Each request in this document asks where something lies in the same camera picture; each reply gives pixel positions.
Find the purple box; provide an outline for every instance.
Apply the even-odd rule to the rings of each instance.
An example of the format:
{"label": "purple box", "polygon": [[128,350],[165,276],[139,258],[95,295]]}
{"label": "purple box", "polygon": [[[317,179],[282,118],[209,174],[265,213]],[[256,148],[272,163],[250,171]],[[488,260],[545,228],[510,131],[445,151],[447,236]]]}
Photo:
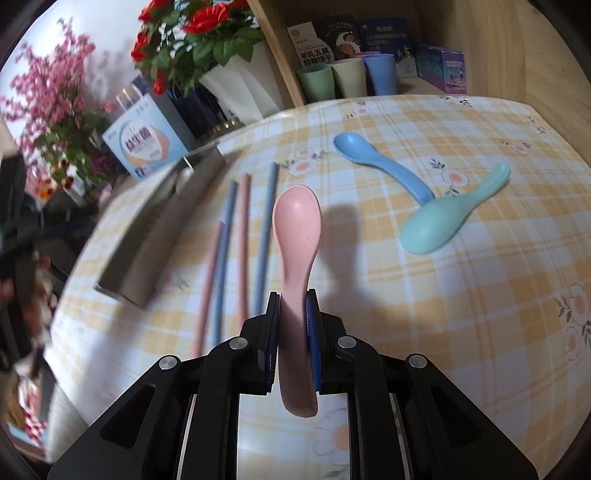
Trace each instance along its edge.
{"label": "purple box", "polygon": [[433,81],[445,93],[466,93],[464,54],[448,48],[431,48]]}
{"label": "purple box", "polygon": [[466,63],[460,51],[443,47],[417,47],[417,73],[445,93],[466,93]]}

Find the wall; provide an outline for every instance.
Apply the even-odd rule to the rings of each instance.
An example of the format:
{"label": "wall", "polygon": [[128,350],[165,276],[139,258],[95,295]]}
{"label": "wall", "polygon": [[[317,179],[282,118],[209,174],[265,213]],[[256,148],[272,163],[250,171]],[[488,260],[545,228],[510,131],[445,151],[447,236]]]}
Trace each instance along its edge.
{"label": "wall", "polygon": [[[88,65],[89,96],[96,100],[107,97],[109,89],[119,90],[137,74],[129,52],[139,31],[138,15],[148,0],[57,0],[31,28],[21,42],[33,46],[38,55],[47,55],[62,40],[59,18],[73,18],[74,32],[86,33],[96,44]],[[15,64],[18,47],[0,71],[0,95],[15,95],[12,78],[27,69],[26,62]],[[22,131],[22,122],[8,124],[12,135]]]}

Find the spoon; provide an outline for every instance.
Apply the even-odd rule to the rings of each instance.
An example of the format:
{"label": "spoon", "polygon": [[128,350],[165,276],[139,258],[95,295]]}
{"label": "spoon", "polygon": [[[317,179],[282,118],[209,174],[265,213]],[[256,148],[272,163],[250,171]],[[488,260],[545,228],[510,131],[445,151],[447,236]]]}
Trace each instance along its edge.
{"label": "spoon", "polygon": [[471,192],[439,197],[419,208],[400,229],[400,243],[412,254],[424,255],[448,243],[478,205],[491,198],[509,180],[511,169],[502,163]]}
{"label": "spoon", "polygon": [[318,412],[318,400],[312,381],[305,308],[322,231],[322,214],[314,192],[304,185],[284,191],[273,208],[273,231],[283,265],[277,354],[281,399],[294,415],[313,417]]}
{"label": "spoon", "polygon": [[423,206],[435,198],[425,182],[400,163],[377,152],[362,136],[354,132],[344,132],[335,137],[333,145],[347,160],[357,165],[379,168],[396,179],[419,205]]}

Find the spoon handle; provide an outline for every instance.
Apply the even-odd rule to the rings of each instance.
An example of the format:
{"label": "spoon handle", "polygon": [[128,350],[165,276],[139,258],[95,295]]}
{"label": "spoon handle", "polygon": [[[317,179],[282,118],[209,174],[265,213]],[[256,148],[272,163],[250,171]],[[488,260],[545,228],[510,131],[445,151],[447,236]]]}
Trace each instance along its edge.
{"label": "spoon handle", "polygon": [[376,152],[372,157],[367,158],[363,163],[379,168],[392,178],[396,179],[396,181],[399,182],[410,195],[412,195],[421,207],[435,198],[431,189],[413,172],[379,152]]}
{"label": "spoon handle", "polygon": [[289,412],[304,418],[318,412],[306,334],[305,287],[292,284],[283,288],[277,352],[283,404]]}
{"label": "spoon handle", "polygon": [[473,202],[474,207],[477,207],[485,200],[491,198],[495,193],[503,188],[511,175],[511,169],[506,163],[501,163],[491,172],[489,176],[471,192],[466,193]]}

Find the plastic cup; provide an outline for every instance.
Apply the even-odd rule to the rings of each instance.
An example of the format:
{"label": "plastic cup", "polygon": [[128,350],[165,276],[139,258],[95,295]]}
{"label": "plastic cup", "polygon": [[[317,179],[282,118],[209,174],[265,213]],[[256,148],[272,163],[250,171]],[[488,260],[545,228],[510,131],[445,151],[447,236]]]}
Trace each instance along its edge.
{"label": "plastic cup", "polygon": [[310,65],[297,71],[301,87],[309,102],[335,99],[335,78],[326,63]]}
{"label": "plastic cup", "polygon": [[396,61],[391,53],[363,57],[376,95],[396,95]]}
{"label": "plastic cup", "polygon": [[367,96],[365,64],[362,59],[339,60],[331,63],[330,66],[344,98]]}

